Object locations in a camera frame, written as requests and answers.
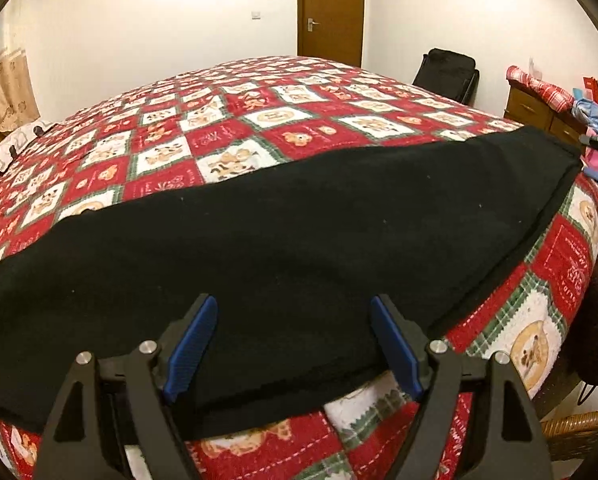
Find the brown wooden door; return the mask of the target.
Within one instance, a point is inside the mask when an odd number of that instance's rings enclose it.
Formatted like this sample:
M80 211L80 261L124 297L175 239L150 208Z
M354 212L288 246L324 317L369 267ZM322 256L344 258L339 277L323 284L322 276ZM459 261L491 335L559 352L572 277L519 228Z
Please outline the brown wooden door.
M297 53L359 67L363 25L364 0L298 0Z

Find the black suitcase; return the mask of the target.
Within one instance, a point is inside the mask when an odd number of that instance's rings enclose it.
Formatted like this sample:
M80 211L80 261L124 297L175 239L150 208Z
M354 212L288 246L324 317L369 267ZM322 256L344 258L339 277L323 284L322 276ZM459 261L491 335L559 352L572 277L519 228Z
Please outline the black suitcase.
M479 76L474 58L433 48L423 55L413 84L438 96L470 105L474 100Z

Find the red christmas patchwork bedspread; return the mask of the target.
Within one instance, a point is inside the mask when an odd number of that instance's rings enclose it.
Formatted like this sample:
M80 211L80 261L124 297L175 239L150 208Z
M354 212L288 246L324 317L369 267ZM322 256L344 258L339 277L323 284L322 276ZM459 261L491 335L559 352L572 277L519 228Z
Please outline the red christmas patchwork bedspread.
M84 108L19 152L0 176L0 260L87 209L336 148L512 129L412 84L316 58L180 74ZM529 392L546 392L597 256L598 191L579 179L525 260L445 339L477 356L507 351ZM192 454L207 479L377 479L413 415L385 375L320 411L196 442Z

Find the blue cloth on dresser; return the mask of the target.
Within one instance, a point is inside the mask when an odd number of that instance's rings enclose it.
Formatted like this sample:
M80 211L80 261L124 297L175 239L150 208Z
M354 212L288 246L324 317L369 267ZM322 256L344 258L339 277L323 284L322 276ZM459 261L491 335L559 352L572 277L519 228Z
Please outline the blue cloth on dresser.
M598 103L589 99L580 89L574 90L572 116L598 135Z

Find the black pants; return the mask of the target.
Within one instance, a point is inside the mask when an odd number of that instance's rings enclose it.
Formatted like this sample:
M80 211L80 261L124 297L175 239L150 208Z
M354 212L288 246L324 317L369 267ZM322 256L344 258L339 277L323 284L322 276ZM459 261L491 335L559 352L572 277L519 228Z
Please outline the black pants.
M69 216L0 261L0 419L41 431L74 358L123 356L195 299L219 318L173 415L196 440L303 415L387 370L385 294L429 337L501 285L581 162L541 130L330 151Z

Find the white patterned pillow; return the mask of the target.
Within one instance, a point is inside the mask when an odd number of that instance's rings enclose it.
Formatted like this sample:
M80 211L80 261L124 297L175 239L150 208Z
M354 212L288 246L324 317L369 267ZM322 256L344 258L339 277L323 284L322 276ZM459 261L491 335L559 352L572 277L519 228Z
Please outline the white patterned pillow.
M0 176L33 141L44 136L54 126L55 122L36 120L8 133L5 139L0 141Z

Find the red plaid cloth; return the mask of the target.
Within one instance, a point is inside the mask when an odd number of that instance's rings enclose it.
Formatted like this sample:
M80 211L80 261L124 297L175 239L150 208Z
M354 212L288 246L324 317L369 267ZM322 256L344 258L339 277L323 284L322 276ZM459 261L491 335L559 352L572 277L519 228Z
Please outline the red plaid cloth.
M508 67L506 79L511 84L516 84L520 89L534 93L556 113L570 112L575 104L574 97L562 87L531 76L516 65Z

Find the wooden dresser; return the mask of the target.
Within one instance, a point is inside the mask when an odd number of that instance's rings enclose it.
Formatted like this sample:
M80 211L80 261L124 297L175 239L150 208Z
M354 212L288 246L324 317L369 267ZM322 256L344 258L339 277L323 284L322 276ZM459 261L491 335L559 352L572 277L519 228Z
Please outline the wooden dresser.
M504 117L522 125L534 126L551 133L563 142L572 144L584 151L579 137L587 132L586 125L577 120L572 113L557 113L534 90L523 87L516 81L510 81L508 102L505 105Z

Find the beige window curtain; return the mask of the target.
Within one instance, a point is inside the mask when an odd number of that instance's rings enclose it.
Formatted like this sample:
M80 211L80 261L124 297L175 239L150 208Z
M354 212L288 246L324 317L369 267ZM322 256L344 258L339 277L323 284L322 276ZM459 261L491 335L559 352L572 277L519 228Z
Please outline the beige window curtain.
M40 118L33 94L26 51L0 51L0 133Z

